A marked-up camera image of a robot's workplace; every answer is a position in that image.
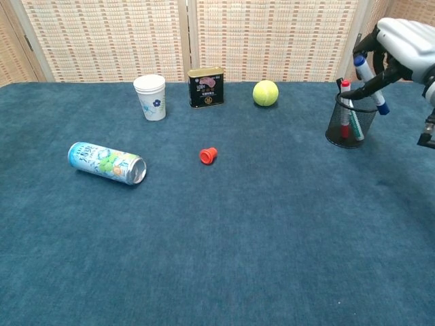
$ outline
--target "table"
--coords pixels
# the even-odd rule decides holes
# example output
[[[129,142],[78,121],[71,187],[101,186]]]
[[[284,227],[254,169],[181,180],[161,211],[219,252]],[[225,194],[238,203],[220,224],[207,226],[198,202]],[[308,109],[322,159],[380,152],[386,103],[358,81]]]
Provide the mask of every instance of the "table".
[[[388,86],[390,114],[343,149],[324,136],[335,83],[278,83],[268,109],[253,86],[193,109],[187,84],[169,83],[159,122],[131,83],[1,88],[0,324],[431,324],[421,87]],[[77,171],[76,141],[139,154],[145,179]]]

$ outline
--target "yellow tennis ball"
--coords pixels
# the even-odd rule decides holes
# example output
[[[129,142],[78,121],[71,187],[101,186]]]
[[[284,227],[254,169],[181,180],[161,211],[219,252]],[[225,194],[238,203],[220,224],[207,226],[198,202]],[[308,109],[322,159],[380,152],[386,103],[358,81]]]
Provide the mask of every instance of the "yellow tennis ball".
[[[252,92],[254,101],[262,107],[268,107],[278,99],[278,86],[271,80],[259,81]]]

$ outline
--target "pen holder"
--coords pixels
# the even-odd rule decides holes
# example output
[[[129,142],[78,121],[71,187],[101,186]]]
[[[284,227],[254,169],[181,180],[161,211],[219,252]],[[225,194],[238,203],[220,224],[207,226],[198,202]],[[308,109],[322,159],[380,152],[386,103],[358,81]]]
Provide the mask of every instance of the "pen holder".
[[[349,105],[346,105],[338,93],[325,136],[339,147],[360,147],[364,143],[376,112],[377,108],[370,97],[349,101]]]

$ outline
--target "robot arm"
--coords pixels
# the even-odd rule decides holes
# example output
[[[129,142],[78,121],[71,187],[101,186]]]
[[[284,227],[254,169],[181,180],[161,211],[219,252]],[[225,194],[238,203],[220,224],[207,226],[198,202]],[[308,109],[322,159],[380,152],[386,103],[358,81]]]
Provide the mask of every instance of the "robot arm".
[[[343,98],[358,100],[370,96],[402,78],[424,85],[423,97],[435,107],[435,27],[411,20],[382,18],[373,32],[354,47],[353,57],[366,58],[369,52],[373,52],[376,75],[361,88],[342,93]],[[430,140],[434,125],[435,110],[426,120],[419,145],[435,148],[435,141]]]

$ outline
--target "paper cup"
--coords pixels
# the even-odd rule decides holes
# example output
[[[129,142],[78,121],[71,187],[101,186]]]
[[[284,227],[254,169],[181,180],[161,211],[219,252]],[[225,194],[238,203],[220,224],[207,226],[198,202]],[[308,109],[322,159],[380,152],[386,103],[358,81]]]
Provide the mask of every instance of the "paper cup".
[[[165,80],[160,75],[144,75],[134,80],[143,114],[149,121],[158,121],[166,116],[164,100]]]

